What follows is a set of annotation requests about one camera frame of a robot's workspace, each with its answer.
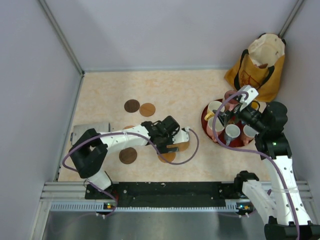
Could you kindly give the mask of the light wood coaster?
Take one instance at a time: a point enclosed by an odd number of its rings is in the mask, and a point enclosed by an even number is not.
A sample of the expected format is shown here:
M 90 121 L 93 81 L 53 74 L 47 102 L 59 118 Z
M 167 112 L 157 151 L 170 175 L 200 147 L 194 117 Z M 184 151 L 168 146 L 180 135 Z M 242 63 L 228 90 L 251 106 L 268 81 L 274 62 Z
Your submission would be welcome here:
M 174 159 L 176 158 L 176 153 L 175 152 L 169 152 L 169 153 L 162 153 L 161 154 L 167 161 L 165 161 L 159 154 L 157 155 L 158 159 L 162 162 L 162 163 L 171 163 L 174 161 Z
M 156 107 L 152 103 L 144 103 L 139 108 L 139 113 L 144 117 L 150 117 L 156 112 Z

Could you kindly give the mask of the dark walnut coaster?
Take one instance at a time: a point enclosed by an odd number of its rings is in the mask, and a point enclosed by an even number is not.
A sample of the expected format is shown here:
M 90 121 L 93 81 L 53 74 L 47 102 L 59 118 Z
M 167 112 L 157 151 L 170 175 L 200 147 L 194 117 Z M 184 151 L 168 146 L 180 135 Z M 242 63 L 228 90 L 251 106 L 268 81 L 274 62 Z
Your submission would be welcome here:
M 133 147 L 125 148 L 119 152 L 119 160 L 126 165 L 132 164 L 137 156 L 137 151 Z
M 124 110 L 128 113 L 137 112 L 140 109 L 140 102 L 136 99 L 129 99 L 124 103 Z

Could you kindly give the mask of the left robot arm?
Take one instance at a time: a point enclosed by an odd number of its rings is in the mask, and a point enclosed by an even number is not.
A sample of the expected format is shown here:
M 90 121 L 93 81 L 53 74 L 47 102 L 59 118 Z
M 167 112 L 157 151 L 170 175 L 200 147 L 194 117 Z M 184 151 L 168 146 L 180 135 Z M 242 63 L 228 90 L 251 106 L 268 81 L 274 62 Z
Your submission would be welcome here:
M 102 198 L 109 198 L 114 191 L 112 181 L 102 165 L 105 157 L 114 152 L 137 146 L 154 145 L 159 153 L 168 153 L 168 146 L 182 143 L 187 134 L 172 116 L 164 120 L 144 121 L 125 130 L 102 133 L 91 128 L 69 150 L 70 158 L 82 179 L 96 186 Z

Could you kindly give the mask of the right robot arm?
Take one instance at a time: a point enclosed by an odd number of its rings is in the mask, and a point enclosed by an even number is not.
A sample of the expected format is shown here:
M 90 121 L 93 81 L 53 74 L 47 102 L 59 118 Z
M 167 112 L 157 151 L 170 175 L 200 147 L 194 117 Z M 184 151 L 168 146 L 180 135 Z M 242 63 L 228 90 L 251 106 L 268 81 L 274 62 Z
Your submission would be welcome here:
M 264 223 L 267 240 L 318 240 L 320 226 L 313 223 L 304 207 L 293 173 L 292 151 L 283 133 L 288 121 L 287 108 L 280 102 L 270 102 L 263 112 L 242 103 L 233 111 L 214 110 L 213 122 L 235 117 L 252 127 L 256 149 L 252 153 L 261 157 L 270 180 L 271 198 L 257 176 L 248 171 L 235 178 L 233 192 L 239 198 L 249 198 Z

